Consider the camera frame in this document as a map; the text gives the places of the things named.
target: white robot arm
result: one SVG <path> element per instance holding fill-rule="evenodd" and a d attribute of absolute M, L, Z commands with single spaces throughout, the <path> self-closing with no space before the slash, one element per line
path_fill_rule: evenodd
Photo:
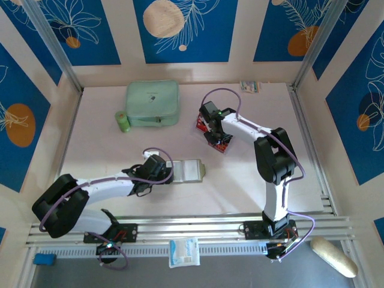
<path fill-rule="evenodd" d="M 247 234 L 250 239 L 253 238 L 252 235 L 259 234 L 269 238 L 280 237 L 290 225 L 287 213 L 287 181 L 296 167 L 291 157 L 296 157 L 295 152 L 286 131 L 282 128 L 272 130 L 259 126 L 237 115 L 231 108 L 218 109 L 211 101 L 202 104 L 199 111 L 200 118 L 208 129 L 204 136 L 210 144 L 216 145 L 235 136 L 254 146 L 257 169 L 266 181 L 266 205 L 260 227 L 244 223 L 244 227 L 249 230 L 253 227 L 254 230 L 254 233 L 246 233 L 246 238 Z"/>
<path fill-rule="evenodd" d="M 41 221 L 40 230 L 47 231 L 52 238 L 74 231 L 96 233 L 115 242 L 135 242 L 137 225 L 119 224 L 108 210 L 86 207 L 113 197 L 134 194 L 141 197 L 150 193 L 155 184 L 171 183 L 173 161 L 171 167 L 166 167 L 165 160 L 157 154 L 146 152 L 145 155 L 143 165 L 134 165 L 106 178 L 74 179 L 70 174 L 61 175 L 32 207 Z M 85 237 L 84 242 L 99 240 Z"/>

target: mint green bag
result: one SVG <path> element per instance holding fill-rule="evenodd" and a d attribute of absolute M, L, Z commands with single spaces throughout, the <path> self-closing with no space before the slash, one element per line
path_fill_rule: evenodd
<path fill-rule="evenodd" d="M 179 121 L 179 84 L 174 80 L 136 81 L 127 87 L 131 126 L 171 126 Z"/>

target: small box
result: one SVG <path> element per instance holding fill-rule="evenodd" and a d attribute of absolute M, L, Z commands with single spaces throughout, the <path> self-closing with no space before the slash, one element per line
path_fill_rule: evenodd
<path fill-rule="evenodd" d="M 169 241 L 169 268 L 200 266 L 199 240 L 196 237 Z"/>
<path fill-rule="evenodd" d="M 179 84 L 174 80 L 128 85 L 126 107 L 131 126 L 171 126 L 179 121 Z"/>
<path fill-rule="evenodd" d="M 55 254 L 42 254 L 37 253 L 34 257 L 34 264 L 35 265 L 47 265 L 52 266 L 56 260 Z"/>

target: green cup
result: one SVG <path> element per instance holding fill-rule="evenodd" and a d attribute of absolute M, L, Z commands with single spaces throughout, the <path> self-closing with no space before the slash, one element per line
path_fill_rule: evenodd
<path fill-rule="evenodd" d="M 116 112 L 115 113 L 115 119 L 116 119 L 116 122 L 118 123 L 119 128 L 122 132 L 126 133 L 131 129 L 130 123 L 128 122 L 127 113 L 125 111 Z"/>

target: metal frame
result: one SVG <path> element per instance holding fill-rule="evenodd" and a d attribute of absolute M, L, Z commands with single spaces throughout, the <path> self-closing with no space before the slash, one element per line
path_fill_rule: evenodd
<path fill-rule="evenodd" d="M 366 264 L 361 257 L 360 249 L 355 241 L 355 230 L 353 222 L 349 217 L 338 216 L 338 209 L 334 202 L 329 184 L 326 180 L 325 172 L 320 165 L 316 149 L 311 138 L 311 133 L 306 125 L 305 114 L 302 109 L 300 99 L 296 94 L 304 77 L 311 69 L 323 45 L 336 24 L 341 12 L 348 0 L 339 0 L 332 3 L 327 15 L 322 22 L 319 32 L 310 46 L 305 56 L 302 66 L 295 81 L 289 84 L 288 90 L 293 104 L 293 108 L 298 119 L 298 123 L 306 144 L 310 160 L 317 172 L 318 180 L 322 188 L 322 202 L 324 211 L 320 213 L 309 214 L 316 220 L 316 228 L 309 237 L 321 235 L 328 240 L 341 241 L 343 250 L 358 265 L 364 273 L 359 273 L 354 279 L 356 287 L 372 287 L 370 276 L 366 274 Z M 74 73 L 69 59 L 65 55 L 61 45 L 52 32 L 42 11 L 34 0 L 22 0 L 24 9 L 36 27 L 40 37 L 45 42 L 54 59 L 67 75 L 73 88 L 80 94 L 79 102 L 72 119 L 71 128 L 67 137 L 64 153 L 62 155 L 58 174 L 61 171 L 62 164 L 70 141 L 71 133 L 76 120 L 77 112 L 80 106 L 82 87 Z M 298 217 L 292 217 L 297 224 L 299 235 L 304 235 L 310 228 L 311 222 Z M 170 239 L 198 237 L 199 243 L 203 247 L 204 253 L 216 253 L 222 255 L 229 254 L 260 254 L 261 250 L 255 247 L 264 247 L 265 241 L 246 241 L 241 225 L 244 221 L 261 220 L 260 214 L 229 214 L 229 215 L 206 215 L 206 216 L 182 216 L 182 217 L 121 217 L 121 223 L 137 223 L 139 225 L 137 234 L 137 243 L 123 245 L 130 257 L 157 257 L 167 254 L 167 245 Z M 32 264 L 33 257 L 37 252 L 54 252 L 59 258 L 65 257 L 94 257 L 90 251 L 94 251 L 95 245 L 84 244 L 83 234 L 69 233 L 59 239 L 52 239 L 46 233 L 38 231 L 38 225 L 33 224 L 29 233 L 26 250 L 24 251 L 24 265 L 20 277 L 15 283 L 15 287 L 30 287 L 34 275 L 35 265 Z"/>
<path fill-rule="evenodd" d="M 349 0 L 337 0 L 332 2 L 322 23 L 320 24 L 320 28 L 316 33 L 316 36 L 311 43 L 311 46 L 309 47 L 307 53 L 304 56 L 299 72 L 292 83 L 294 91 L 297 91 L 309 70 L 312 69 L 316 58 L 323 49 L 329 35 L 331 34 L 341 13 L 345 9 L 345 6 L 347 5 L 348 1 Z"/>
<path fill-rule="evenodd" d="M 308 240 L 314 236 L 323 236 L 331 241 L 341 241 L 344 247 L 344 252 L 347 253 L 353 261 L 355 261 L 360 270 L 364 270 L 364 265 L 359 259 L 358 251 L 354 246 L 355 230 L 353 222 L 349 217 L 337 216 L 337 209 L 326 180 L 325 173 L 320 165 L 319 159 L 316 155 L 316 149 L 311 140 L 309 128 L 306 125 L 305 115 L 303 113 L 299 98 L 293 91 L 291 85 L 287 85 L 291 101 L 293 104 L 296 117 L 306 144 L 308 154 L 316 172 L 318 180 L 322 187 L 322 202 L 324 211 L 309 213 L 316 220 L 316 227 Z M 76 120 L 76 115 L 73 117 L 72 127 Z M 311 227 L 311 221 L 292 217 L 296 221 L 299 235 L 304 235 Z M 137 233 L 137 242 L 135 244 L 124 244 L 122 247 L 129 254 L 130 257 L 146 257 L 150 249 L 158 248 L 157 256 L 164 256 L 165 249 L 170 239 L 198 237 L 199 244 L 209 245 L 212 249 L 224 247 L 223 249 L 230 250 L 231 247 L 243 247 L 244 245 L 251 245 L 258 247 L 265 245 L 266 241 L 247 241 L 245 240 L 244 233 L 241 230 L 241 225 L 244 221 L 260 221 L 261 214 L 226 214 L 226 215 L 204 215 L 204 216 L 180 216 L 180 217 L 119 217 L 120 223 L 137 223 L 139 225 Z M 90 251 L 94 250 L 95 244 L 84 244 L 82 233 L 69 233 L 58 239 L 52 239 L 48 234 L 41 233 L 38 230 L 38 223 L 33 224 L 27 238 L 26 246 L 30 249 L 26 257 L 25 267 L 22 271 L 21 278 L 31 279 L 33 277 L 34 269 L 30 262 L 32 261 L 31 255 L 35 253 L 55 253 L 59 258 L 87 258 L 94 255 Z M 245 254 L 255 255 L 256 253 L 244 250 Z M 29 287 L 31 282 L 24 281 L 24 286 Z M 354 279 L 356 287 L 370 287 L 367 283 L 367 276 L 362 273 Z"/>
<path fill-rule="evenodd" d="M 59 40 L 55 36 L 55 33 L 53 33 L 51 27 L 49 26 L 49 23 L 45 18 L 42 10 L 34 0 L 21 0 L 21 3 L 25 13 L 31 20 L 32 24 L 35 26 L 36 31 L 44 41 L 44 44 L 47 46 L 49 52 L 52 54 L 56 63 L 59 65 L 61 71 L 67 75 L 73 89 L 81 94 L 83 88 L 72 69 L 71 62 L 61 47 Z"/>

